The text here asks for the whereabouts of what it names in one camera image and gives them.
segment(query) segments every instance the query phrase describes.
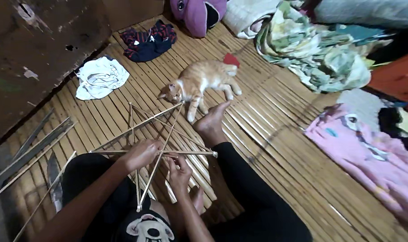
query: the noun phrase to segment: black pants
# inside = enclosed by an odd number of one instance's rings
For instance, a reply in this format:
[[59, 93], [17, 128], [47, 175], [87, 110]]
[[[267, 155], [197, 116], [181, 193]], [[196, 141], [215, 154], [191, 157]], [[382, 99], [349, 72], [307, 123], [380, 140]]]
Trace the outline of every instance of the black pants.
[[[245, 212], [209, 228], [216, 241], [310, 242], [311, 234], [292, 208], [271, 189], [235, 151], [231, 143], [213, 147], [223, 177]], [[67, 204], [92, 184], [112, 161], [97, 155], [83, 154], [67, 166], [62, 180], [63, 204]], [[135, 185], [126, 178], [105, 202], [89, 226], [84, 240], [109, 241], [130, 210], [137, 208]], [[150, 206], [147, 196], [145, 206]]]

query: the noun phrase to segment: bamboo mat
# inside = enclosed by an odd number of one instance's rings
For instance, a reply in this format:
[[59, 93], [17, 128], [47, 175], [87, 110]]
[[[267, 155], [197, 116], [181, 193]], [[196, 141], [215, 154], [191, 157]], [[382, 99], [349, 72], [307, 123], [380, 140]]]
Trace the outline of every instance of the bamboo mat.
[[[148, 30], [157, 19], [165, 23], [163, 16], [144, 21], [133, 28]], [[302, 129], [323, 110], [335, 103], [338, 95], [314, 94], [304, 87], [298, 78], [263, 60], [255, 51], [253, 41], [234, 38], [226, 27], [217, 24], [202, 39], [192, 39], [175, 25], [178, 41], [162, 56], [146, 63], [133, 63], [123, 56], [126, 47], [118, 32], [110, 38], [110, 45], [102, 55], [117, 59], [131, 74], [125, 85], [100, 100], [81, 101], [75, 98], [78, 80], [70, 80], [40, 111], [14, 133], [8, 143], [12, 153], [18, 150], [27, 135], [54, 107], [54, 115], [45, 126], [39, 139], [70, 116], [78, 124], [53, 147], [60, 167], [74, 150], [83, 154], [127, 129], [128, 102], [149, 113], [159, 113], [172, 107], [156, 99], [159, 89], [174, 80], [190, 63], [202, 59], [222, 60], [230, 52], [241, 65], [237, 81], [243, 91], [236, 96], [223, 119], [223, 131], [240, 155], [307, 224], [315, 241], [408, 241], [408, 231], [360, 184], [348, 176], [325, 156], [311, 141], [302, 135]], [[225, 100], [219, 91], [208, 90], [207, 106]], [[134, 112], [134, 123], [147, 116]], [[165, 115], [163, 121], [172, 124], [173, 115]], [[176, 129], [201, 141], [184, 118], [184, 109]], [[158, 122], [146, 125], [135, 132], [136, 139], [162, 139], [168, 129]], [[126, 139], [114, 144], [115, 149], [126, 146]], [[168, 149], [199, 150], [180, 135], [173, 133]], [[47, 190], [48, 152], [30, 171], [12, 186], [17, 209], [24, 220], [39, 203]], [[242, 207], [227, 191], [214, 160], [203, 156], [188, 156], [193, 169], [189, 186], [203, 186], [204, 220], [208, 225], [227, 221], [239, 215]], [[150, 168], [140, 170], [141, 188], [147, 182]], [[174, 201], [167, 182], [167, 164], [162, 163], [156, 173], [150, 195], [159, 201]], [[43, 202], [26, 235], [32, 238], [55, 214], [50, 198]]]

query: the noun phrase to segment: person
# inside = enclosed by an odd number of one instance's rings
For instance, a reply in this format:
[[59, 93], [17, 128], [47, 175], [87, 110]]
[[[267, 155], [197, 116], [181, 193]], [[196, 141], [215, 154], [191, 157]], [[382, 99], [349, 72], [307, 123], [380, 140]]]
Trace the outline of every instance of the person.
[[161, 141], [142, 140], [115, 162], [92, 153], [75, 157], [62, 180], [66, 206], [34, 241], [312, 241], [293, 209], [226, 139], [222, 118], [229, 105], [230, 101], [211, 108], [193, 128], [207, 147], [218, 152], [228, 188], [244, 208], [238, 217], [206, 228], [199, 213], [203, 190], [188, 194], [191, 168], [178, 154], [167, 158], [177, 202], [161, 204], [147, 196], [143, 210], [137, 212], [136, 188], [127, 175], [150, 164], [163, 146]]

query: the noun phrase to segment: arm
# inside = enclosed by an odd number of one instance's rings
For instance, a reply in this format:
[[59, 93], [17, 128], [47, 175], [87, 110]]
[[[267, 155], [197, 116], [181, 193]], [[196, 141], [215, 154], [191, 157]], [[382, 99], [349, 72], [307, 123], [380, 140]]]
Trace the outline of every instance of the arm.
[[[170, 185], [180, 205], [189, 240], [191, 242], [214, 242], [188, 194], [188, 183], [192, 175], [192, 169], [183, 156], [174, 153], [171, 153], [171, 155], [178, 158], [176, 160], [168, 159], [170, 164]], [[179, 170], [176, 169], [176, 163], [180, 166]]]
[[116, 187], [132, 171], [153, 161], [161, 141], [143, 140], [119, 158], [50, 220], [33, 241], [78, 241]]

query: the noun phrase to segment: leg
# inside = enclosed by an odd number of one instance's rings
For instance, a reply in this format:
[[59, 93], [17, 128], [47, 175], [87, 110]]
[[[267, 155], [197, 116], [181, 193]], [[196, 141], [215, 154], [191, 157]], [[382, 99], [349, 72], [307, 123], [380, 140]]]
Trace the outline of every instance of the leg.
[[194, 129], [217, 151], [218, 164], [229, 190], [245, 212], [210, 228], [216, 241], [311, 241], [311, 234], [292, 208], [235, 151], [222, 130], [230, 102], [221, 103], [194, 124]]
[[[62, 203], [66, 205], [86, 187], [98, 179], [113, 164], [99, 154], [82, 154], [75, 157], [67, 166], [62, 177]], [[109, 241], [124, 217], [137, 209], [135, 184], [129, 178], [124, 179], [112, 195], [105, 201], [92, 223], [89, 225], [82, 241]], [[147, 197], [144, 207], [149, 208]]]
[[207, 106], [204, 104], [204, 97], [200, 98], [200, 102], [198, 103], [198, 108], [200, 109], [200, 111], [206, 115], [208, 113], [208, 108]]
[[188, 110], [188, 121], [192, 122], [195, 119], [195, 114], [197, 112], [198, 104], [202, 96], [194, 95], [191, 100], [191, 104], [189, 105]]
[[234, 78], [231, 78], [231, 81], [228, 83], [231, 85], [232, 91], [234, 92], [235, 95], [241, 95], [241, 89], [238, 86], [238, 83], [234, 80]]
[[218, 90], [222, 90], [223, 92], [225, 92], [225, 97], [226, 100], [233, 100], [234, 99], [234, 95], [232, 94], [232, 89], [231, 86], [228, 84], [220, 84], [218, 86]]

